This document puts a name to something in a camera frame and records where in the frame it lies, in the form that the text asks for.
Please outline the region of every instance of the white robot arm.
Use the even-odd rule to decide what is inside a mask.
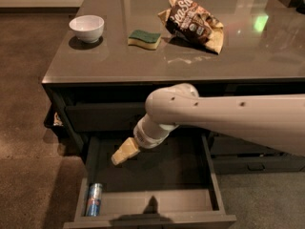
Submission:
[[[133,130],[143,148],[189,125],[305,156],[305,94],[200,97],[193,85],[179,84],[152,92],[145,107]]]

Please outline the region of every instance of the soda can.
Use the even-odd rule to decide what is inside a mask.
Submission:
[[[99,215],[102,203],[102,191],[103,185],[100,183],[94,183],[90,186],[86,217],[97,217]]]

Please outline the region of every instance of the chip bag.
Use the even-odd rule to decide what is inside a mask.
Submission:
[[[166,29],[192,44],[220,54],[223,46],[222,23],[192,0],[169,2],[172,8],[158,13]]]

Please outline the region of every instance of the brown floor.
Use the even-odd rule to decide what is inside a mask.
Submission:
[[[0,228],[73,221],[84,166],[44,127],[41,79],[69,13],[0,13]],[[233,229],[303,229],[305,173],[217,176]]]

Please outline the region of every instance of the bowl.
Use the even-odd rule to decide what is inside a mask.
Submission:
[[[103,34],[104,24],[104,19],[99,16],[84,15],[72,19],[69,26],[79,40],[94,43]]]

